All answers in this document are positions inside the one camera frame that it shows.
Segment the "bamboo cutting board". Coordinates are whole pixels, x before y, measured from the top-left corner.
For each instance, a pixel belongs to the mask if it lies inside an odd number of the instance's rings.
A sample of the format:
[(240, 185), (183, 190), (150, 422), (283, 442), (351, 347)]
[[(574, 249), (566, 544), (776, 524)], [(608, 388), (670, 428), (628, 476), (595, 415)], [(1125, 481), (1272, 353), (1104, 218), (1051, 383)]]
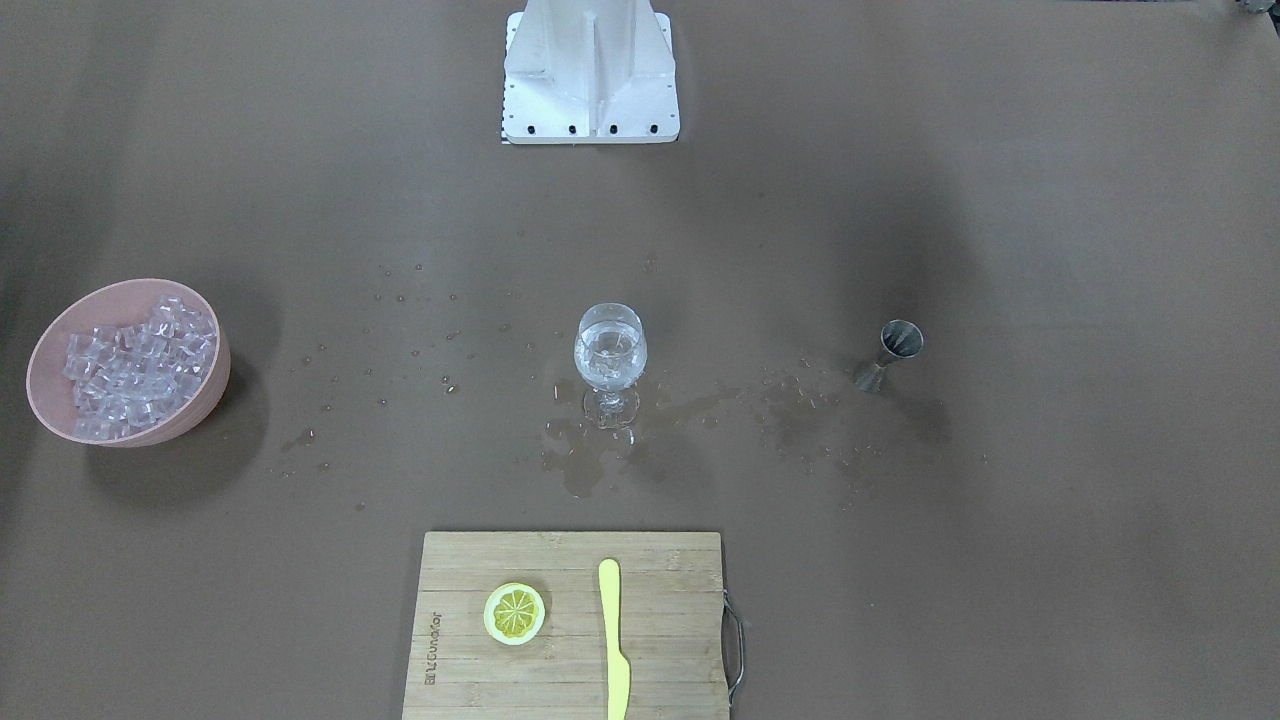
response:
[[(628, 719), (728, 719), (723, 544), (709, 530), (435, 530), (425, 534), (401, 715), (607, 719), (598, 565), (621, 568)], [(526, 644), (485, 632), (486, 597), (535, 588), (545, 621)]]

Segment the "steel jigger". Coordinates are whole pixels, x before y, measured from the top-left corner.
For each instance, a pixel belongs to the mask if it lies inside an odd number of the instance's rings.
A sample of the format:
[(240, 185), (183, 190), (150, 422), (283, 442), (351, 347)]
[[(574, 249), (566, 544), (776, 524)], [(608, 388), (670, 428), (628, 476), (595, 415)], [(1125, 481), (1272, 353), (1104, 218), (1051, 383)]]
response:
[(854, 386), (865, 393), (878, 393), (895, 363), (915, 357), (924, 347), (922, 329), (913, 322), (893, 319), (879, 329), (879, 348), (869, 363), (863, 363), (852, 373)]

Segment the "pink bowl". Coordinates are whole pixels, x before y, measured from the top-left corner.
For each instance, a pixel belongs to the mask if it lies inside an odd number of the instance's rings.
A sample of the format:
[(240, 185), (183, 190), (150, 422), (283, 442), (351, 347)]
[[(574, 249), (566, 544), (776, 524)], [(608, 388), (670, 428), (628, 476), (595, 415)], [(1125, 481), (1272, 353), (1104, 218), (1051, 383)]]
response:
[(77, 300), (31, 351), (26, 396), (63, 439), (138, 448), (183, 436), (230, 384), (230, 343), (218, 311), (177, 281), (122, 281)]

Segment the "yellow plastic knife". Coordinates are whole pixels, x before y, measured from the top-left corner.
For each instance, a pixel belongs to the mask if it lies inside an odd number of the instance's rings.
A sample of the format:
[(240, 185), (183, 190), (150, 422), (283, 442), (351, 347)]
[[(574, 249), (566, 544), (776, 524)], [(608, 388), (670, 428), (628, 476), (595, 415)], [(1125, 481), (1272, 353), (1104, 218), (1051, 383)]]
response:
[(616, 559), (603, 559), (598, 565), (602, 618), (604, 623), (607, 717), (626, 719), (630, 706), (632, 669), (621, 647), (622, 585), (621, 568)]

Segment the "clear ice cubes pile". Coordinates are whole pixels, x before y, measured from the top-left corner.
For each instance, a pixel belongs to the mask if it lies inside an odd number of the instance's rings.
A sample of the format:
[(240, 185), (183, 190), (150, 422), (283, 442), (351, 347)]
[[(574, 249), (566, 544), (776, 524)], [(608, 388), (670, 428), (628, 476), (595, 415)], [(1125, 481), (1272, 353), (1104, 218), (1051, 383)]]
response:
[(160, 296), (140, 323), (70, 334), (61, 374), (72, 383), (73, 437), (123, 439), (175, 416), (210, 378), (218, 342), (212, 316), (175, 295)]

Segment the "yellow lemon slice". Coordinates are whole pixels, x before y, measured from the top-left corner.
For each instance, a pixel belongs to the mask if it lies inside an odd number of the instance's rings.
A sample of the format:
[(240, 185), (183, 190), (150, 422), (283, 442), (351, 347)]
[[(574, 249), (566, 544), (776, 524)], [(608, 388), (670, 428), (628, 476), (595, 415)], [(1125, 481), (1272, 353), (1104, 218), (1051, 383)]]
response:
[(506, 583), (486, 597), (483, 625), (490, 638), (506, 646), (521, 646), (532, 641), (547, 616), (541, 594), (524, 583)]

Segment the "clear wine glass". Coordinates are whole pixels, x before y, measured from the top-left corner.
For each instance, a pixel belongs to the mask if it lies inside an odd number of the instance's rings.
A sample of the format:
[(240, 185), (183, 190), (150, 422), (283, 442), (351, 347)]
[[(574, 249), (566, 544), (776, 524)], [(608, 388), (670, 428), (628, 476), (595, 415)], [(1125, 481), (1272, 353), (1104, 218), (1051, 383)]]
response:
[(640, 409), (636, 389), (646, 368), (648, 345), (639, 315), (618, 302), (596, 304), (580, 319), (573, 361), (588, 384), (585, 416), (603, 430), (630, 425)]

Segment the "white mounting pedestal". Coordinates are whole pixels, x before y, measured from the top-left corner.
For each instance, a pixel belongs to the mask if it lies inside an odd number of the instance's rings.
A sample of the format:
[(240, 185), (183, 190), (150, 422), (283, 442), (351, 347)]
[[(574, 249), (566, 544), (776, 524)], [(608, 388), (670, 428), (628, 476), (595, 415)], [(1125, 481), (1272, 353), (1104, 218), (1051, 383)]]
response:
[(672, 143), (681, 133), (671, 18), (649, 1), (529, 1), (504, 33), (500, 140)]

